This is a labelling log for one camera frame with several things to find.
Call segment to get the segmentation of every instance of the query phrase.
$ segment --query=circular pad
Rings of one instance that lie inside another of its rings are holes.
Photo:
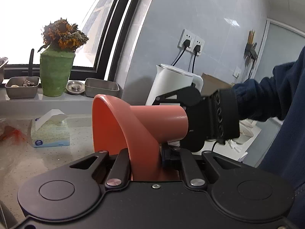
[[[223,170],[211,195],[225,213],[246,221],[284,216],[294,199],[293,189],[286,181],[251,167]]]
[[[264,200],[272,195],[272,187],[268,183],[257,180],[244,181],[237,187],[241,196],[249,200]]]
[[[70,197],[75,191],[75,187],[72,183],[67,181],[51,181],[43,184],[40,189],[40,195],[51,201],[59,201]]]

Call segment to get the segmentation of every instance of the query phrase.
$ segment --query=kettle handle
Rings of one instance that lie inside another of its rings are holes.
[[[195,88],[198,89],[199,92],[201,92],[201,89],[203,87],[202,77],[199,76],[199,75],[194,74],[193,83],[195,84]]]

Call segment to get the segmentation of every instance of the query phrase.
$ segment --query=power cord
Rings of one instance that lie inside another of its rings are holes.
[[[195,55],[194,55],[194,60],[193,60],[192,73],[194,73],[195,59],[196,59],[197,53],[200,52],[200,45],[195,46],[194,52],[195,52]]]
[[[191,44],[191,41],[190,40],[185,40],[183,42],[183,45],[184,45],[184,49],[181,53],[181,55],[177,58],[177,60],[172,64],[172,66],[175,66],[175,64],[178,62],[178,60],[181,58],[181,56],[184,54],[185,50],[187,49],[187,47],[189,47]]]
[[[216,140],[212,146],[212,151],[214,150],[215,145],[218,143],[218,141]]]

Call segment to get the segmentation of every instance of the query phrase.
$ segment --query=person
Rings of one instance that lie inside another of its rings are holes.
[[[295,201],[288,219],[299,228],[305,228],[304,67],[305,47],[295,62],[274,67],[273,77],[265,77],[260,83],[248,79],[233,86],[240,120],[284,120],[259,168],[292,184]]]

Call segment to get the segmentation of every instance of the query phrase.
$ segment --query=plastic bag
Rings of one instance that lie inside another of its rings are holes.
[[[16,120],[0,119],[0,180],[20,156],[20,146],[26,141],[26,135],[21,132]]]

